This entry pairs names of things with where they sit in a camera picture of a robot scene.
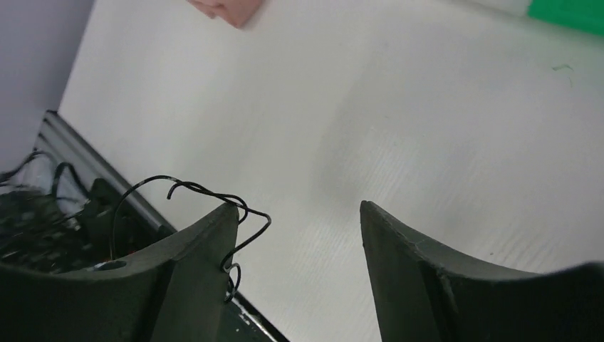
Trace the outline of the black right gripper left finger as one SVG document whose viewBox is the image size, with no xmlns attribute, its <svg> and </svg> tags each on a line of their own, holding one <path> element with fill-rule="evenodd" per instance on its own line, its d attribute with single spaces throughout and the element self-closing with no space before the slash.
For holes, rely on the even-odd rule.
<svg viewBox="0 0 604 342">
<path fill-rule="evenodd" d="M 3 341 L 214 341 L 239 213 L 222 204 L 106 266 L 43 274 L 1 268 Z"/>
</svg>

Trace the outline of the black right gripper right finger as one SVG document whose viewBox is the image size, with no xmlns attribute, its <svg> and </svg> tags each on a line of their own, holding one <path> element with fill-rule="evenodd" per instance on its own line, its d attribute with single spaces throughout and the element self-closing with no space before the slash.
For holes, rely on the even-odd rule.
<svg viewBox="0 0 604 342">
<path fill-rule="evenodd" d="M 601 341 L 603 263 L 547 274 L 459 252 L 370 201 L 363 249 L 383 341 Z"/>
</svg>

